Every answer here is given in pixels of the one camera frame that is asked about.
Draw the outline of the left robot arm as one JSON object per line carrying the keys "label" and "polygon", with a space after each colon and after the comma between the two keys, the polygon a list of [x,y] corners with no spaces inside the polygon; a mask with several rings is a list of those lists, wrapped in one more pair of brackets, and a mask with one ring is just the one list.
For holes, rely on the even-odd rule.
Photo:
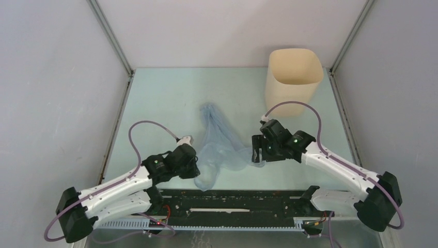
{"label": "left robot arm", "polygon": [[101,224],[126,215],[161,213],[163,200],[156,185],[173,177],[197,177],[196,162],[195,149],[181,144],[174,151],[149,156],[138,168],[94,188],[64,190],[56,214],[65,241],[77,242]]}

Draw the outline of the translucent blue trash bag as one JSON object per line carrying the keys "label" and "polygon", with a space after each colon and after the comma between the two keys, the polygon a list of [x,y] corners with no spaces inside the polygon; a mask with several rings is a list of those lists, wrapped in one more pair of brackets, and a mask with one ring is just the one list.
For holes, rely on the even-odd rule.
{"label": "translucent blue trash bag", "polygon": [[248,166],[264,167],[266,162],[253,162],[252,147],[245,146],[225,116],[213,103],[200,108],[201,122],[206,128],[200,149],[197,151],[197,167],[200,171],[194,179],[202,191],[213,188],[222,169],[238,172]]}

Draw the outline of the beige plastic trash bin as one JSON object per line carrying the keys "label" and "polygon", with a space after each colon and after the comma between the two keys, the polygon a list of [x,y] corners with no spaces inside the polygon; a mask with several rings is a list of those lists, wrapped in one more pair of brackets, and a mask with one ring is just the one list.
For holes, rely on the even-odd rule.
{"label": "beige plastic trash bin", "polygon": [[309,49],[290,48],[269,56],[265,83],[265,105],[270,110],[286,101],[308,104],[324,79],[318,56]]}

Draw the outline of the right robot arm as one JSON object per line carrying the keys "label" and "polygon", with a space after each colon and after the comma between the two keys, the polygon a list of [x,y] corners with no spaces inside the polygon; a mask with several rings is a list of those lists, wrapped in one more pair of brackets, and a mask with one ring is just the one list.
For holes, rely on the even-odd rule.
{"label": "right robot arm", "polygon": [[356,215],[367,227],[383,232],[402,204],[397,177],[381,175],[338,158],[315,137],[298,130],[294,134],[276,119],[262,121],[260,134],[252,136],[252,162],[295,160],[340,180],[347,191],[310,186],[302,195],[301,211],[313,216],[319,211]]}

